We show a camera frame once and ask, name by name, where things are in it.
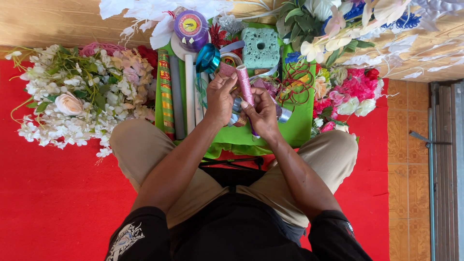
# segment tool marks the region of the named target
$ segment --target red carpet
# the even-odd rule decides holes
[[[3,260],[103,260],[110,235],[135,199],[113,156],[95,166],[98,142],[64,150],[18,136],[13,108],[29,98],[11,61],[0,60],[0,240]],[[389,260],[387,102],[367,117],[351,117],[360,136],[358,161],[335,196],[372,259]],[[15,118],[31,114],[21,108]]]

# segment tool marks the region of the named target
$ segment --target tiled floor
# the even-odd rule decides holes
[[[388,98],[388,191],[390,260],[430,260],[427,83],[390,80]]]

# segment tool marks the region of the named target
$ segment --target blue ribbon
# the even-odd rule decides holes
[[[213,73],[218,67],[221,53],[213,44],[206,44],[198,53],[196,62],[197,86],[201,88],[200,72]]]

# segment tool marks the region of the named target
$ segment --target black shirt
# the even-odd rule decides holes
[[[172,229],[160,209],[134,210],[111,236],[105,260],[371,260],[340,211],[318,215],[308,238],[313,252],[291,240],[271,207],[247,195],[228,193]]]

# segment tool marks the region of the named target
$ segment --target person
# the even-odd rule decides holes
[[[198,168],[229,121],[236,82],[235,73],[211,81],[205,117],[178,146],[145,120],[114,129],[113,153],[138,195],[105,260],[371,260],[333,195],[353,170],[355,139],[328,131],[295,152],[266,89],[252,88],[256,109],[241,106],[278,165],[251,186],[233,188]],[[299,241],[309,222],[312,252]]]

